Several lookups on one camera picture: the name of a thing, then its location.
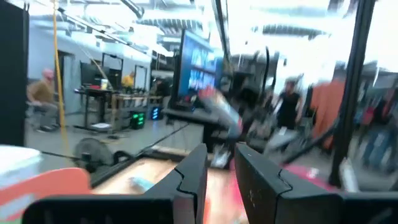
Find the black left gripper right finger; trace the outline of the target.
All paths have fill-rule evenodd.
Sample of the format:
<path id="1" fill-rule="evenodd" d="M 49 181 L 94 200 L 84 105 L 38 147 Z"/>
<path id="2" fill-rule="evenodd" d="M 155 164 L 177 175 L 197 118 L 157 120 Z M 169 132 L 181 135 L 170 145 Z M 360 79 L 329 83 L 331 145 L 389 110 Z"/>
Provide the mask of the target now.
<path id="1" fill-rule="evenodd" d="M 398 224 L 397 192 L 328 190 L 245 144 L 234 161 L 249 224 Z"/>

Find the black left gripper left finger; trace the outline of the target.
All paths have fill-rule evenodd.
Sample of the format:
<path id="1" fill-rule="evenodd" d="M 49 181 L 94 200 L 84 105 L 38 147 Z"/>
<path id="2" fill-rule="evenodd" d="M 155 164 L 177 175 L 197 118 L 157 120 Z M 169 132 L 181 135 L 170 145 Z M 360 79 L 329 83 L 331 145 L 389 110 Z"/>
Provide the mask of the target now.
<path id="1" fill-rule="evenodd" d="M 29 205 L 21 224 L 203 224 L 207 151 L 197 146 L 140 195 L 59 195 Z"/>

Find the pink plastic bin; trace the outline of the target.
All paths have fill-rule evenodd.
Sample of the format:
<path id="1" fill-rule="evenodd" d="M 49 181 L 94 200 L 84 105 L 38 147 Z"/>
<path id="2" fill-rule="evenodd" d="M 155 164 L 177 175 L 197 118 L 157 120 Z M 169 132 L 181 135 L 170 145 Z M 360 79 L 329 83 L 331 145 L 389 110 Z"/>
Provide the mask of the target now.
<path id="1" fill-rule="evenodd" d="M 284 169 L 325 190 L 338 190 L 336 187 L 330 185 L 324 176 L 320 175 L 320 170 L 317 168 L 289 164 L 284 166 Z"/>

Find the small grey device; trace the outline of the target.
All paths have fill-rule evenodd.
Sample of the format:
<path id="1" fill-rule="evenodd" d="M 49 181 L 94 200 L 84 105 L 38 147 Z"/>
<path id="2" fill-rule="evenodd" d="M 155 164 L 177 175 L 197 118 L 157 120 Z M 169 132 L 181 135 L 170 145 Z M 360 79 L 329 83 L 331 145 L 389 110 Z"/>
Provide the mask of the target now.
<path id="1" fill-rule="evenodd" d="M 230 147 L 223 144 L 214 153 L 214 157 L 211 161 L 211 166 L 216 168 L 224 168 L 232 155 Z"/>

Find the black low desk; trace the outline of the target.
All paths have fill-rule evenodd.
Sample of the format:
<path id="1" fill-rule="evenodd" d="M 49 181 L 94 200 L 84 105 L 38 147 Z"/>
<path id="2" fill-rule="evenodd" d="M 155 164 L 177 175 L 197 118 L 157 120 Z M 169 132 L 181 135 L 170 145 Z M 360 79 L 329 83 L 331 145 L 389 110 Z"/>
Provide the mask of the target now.
<path id="1" fill-rule="evenodd" d="M 189 112 L 165 108 L 162 110 L 162 112 L 170 119 L 202 125 L 203 132 L 201 141 L 202 143 L 206 144 L 207 152 L 213 153 L 216 141 L 211 135 L 217 129 L 221 129 L 221 123 L 219 122 L 217 115 L 213 113 L 207 113 L 202 109 Z"/>

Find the blue-lit computer case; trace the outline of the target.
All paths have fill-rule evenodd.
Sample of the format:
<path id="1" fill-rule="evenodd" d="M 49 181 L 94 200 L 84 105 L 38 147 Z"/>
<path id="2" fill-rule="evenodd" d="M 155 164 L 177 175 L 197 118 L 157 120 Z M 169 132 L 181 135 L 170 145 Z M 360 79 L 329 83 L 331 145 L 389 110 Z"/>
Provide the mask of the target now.
<path id="1" fill-rule="evenodd" d="M 150 109 L 150 119 L 151 120 L 162 120 L 164 115 L 163 115 L 163 107 L 161 106 L 153 106 Z"/>

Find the person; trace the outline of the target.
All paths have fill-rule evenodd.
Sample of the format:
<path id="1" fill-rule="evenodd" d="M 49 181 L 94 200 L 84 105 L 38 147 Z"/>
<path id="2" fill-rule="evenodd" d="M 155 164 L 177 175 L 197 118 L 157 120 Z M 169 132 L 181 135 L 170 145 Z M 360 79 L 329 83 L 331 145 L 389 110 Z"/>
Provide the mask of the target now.
<path id="1" fill-rule="evenodd" d="M 295 87 L 296 78 L 288 78 L 285 81 L 284 89 L 276 97 L 275 105 L 280 104 L 276 113 L 276 125 L 274 131 L 276 133 L 283 131 L 284 134 L 292 135 L 294 139 L 298 135 L 297 124 L 301 119 L 303 99 Z"/>
<path id="2" fill-rule="evenodd" d="M 40 125 L 37 128 L 40 132 L 54 131 L 59 125 L 58 104 L 55 102 L 54 71 L 45 68 L 42 71 L 42 78 L 27 86 L 27 99 L 31 105 L 43 112 Z"/>
<path id="3" fill-rule="evenodd" d="M 136 73 L 132 71 L 129 75 L 122 77 L 121 85 L 123 88 L 133 88 Z"/>

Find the large blue display screen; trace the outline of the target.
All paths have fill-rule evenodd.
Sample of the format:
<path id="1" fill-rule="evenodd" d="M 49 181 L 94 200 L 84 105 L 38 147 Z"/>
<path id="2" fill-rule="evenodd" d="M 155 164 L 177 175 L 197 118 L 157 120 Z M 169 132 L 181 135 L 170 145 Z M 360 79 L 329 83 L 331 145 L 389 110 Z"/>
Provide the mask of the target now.
<path id="1" fill-rule="evenodd" d="M 175 59 L 172 99 L 189 102 L 199 90 L 219 88 L 223 75 L 223 51 L 189 30 L 182 32 Z"/>

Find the black standing desk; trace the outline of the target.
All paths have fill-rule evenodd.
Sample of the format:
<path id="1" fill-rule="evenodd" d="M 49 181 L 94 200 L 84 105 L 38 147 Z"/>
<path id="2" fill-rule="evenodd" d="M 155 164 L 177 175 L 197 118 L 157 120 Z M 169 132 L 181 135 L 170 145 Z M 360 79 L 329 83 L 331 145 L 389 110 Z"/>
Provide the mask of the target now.
<path id="1" fill-rule="evenodd" d="M 83 115 L 83 124 L 73 125 L 75 129 L 81 129 L 85 131 L 93 131 L 97 133 L 103 133 L 104 128 L 92 128 L 89 125 L 88 116 L 89 116 L 89 104 L 90 98 L 93 97 L 99 103 L 98 106 L 98 119 L 96 124 L 104 124 L 105 123 L 105 113 L 106 113 L 106 99 L 108 96 L 112 96 L 113 91 L 111 90 L 99 90 L 93 88 L 79 88 L 74 89 L 74 93 L 77 93 L 81 96 L 84 96 L 85 105 L 84 105 L 84 115 Z"/>

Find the orange plastic bin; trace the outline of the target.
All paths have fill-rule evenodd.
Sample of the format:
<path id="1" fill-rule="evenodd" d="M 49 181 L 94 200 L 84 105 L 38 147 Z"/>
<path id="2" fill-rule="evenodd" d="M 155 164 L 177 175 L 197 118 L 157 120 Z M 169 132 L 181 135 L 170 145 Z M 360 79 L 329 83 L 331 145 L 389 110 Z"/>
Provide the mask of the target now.
<path id="1" fill-rule="evenodd" d="M 23 211 L 36 200 L 54 195 L 90 193 L 90 176 L 83 169 L 44 172 L 0 189 L 0 224 L 21 224 Z"/>

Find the black desk monitor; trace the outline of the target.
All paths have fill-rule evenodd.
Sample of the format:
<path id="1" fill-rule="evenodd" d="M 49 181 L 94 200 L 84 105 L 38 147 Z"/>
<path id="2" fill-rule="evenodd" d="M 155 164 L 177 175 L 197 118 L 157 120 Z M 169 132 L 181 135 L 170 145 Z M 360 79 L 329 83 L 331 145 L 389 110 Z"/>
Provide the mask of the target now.
<path id="1" fill-rule="evenodd" d="M 109 67 L 100 67 L 97 65 L 80 62 L 81 86 L 87 88 L 100 88 L 103 85 L 109 86 Z"/>

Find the white container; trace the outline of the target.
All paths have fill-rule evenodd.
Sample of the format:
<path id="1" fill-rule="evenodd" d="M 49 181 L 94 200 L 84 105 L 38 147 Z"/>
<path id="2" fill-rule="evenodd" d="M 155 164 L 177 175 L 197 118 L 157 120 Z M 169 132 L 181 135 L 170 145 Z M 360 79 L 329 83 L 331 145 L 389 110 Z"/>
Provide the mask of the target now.
<path id="1" fill-rule="evenodd" d="M 41 152 L 20 146 L 0 145 L 0 189 L 40 174 Z"/>

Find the black partition screen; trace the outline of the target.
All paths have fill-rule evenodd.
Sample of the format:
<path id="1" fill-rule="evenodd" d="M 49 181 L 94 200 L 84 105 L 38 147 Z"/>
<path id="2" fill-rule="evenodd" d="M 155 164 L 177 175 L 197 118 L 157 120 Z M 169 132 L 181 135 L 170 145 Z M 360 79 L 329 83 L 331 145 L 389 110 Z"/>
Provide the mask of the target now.
<path id="1" fill-rule="evenodd" d="M 0 0 L 0 144 L 25 145 L 29 13 Z"/>

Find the black table edge rail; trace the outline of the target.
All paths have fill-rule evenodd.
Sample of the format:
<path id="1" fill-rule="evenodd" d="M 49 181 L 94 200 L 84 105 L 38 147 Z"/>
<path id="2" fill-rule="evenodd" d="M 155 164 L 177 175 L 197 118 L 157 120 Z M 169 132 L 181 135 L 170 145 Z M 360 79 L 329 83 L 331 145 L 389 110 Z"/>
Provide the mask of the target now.
<path id="1" fill-rule="evenodd" d="M 166 147 L 153 148 L 146 152 L 141 151 L 132 159 L 119 162 L 109 168 L 101 168 L 96 173 L 91 174 L 91 188 L 97 188 L 99 185 L 114 177 L 116 174 L 126 170 L 129 166 L 136 165 L 136 162 L 141 159 L 158 159 L 162 161 L 171 160 L 172 162 L 180 162 L 184 159 L 184 157 L 188 156 L 189 153 L 190 151 L 185 152 L 183 150 Z"/>

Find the black frame post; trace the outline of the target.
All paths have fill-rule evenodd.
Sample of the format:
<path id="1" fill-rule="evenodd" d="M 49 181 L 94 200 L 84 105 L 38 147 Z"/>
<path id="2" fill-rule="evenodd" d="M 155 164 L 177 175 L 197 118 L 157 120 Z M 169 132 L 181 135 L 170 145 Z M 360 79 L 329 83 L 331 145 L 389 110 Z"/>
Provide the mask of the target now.
<path id="1" fill-rule="evenodd" d="M 359 0 L 349 54 L 340 117 L 333 133 L 334 155 L 328 178 L 330 185 L 341 188 L 340 165 L 348 155 L 354 128 L 354 114 L 358 102 L 359 79 L 363 69 L 369 30 L 376 0 Z"/>

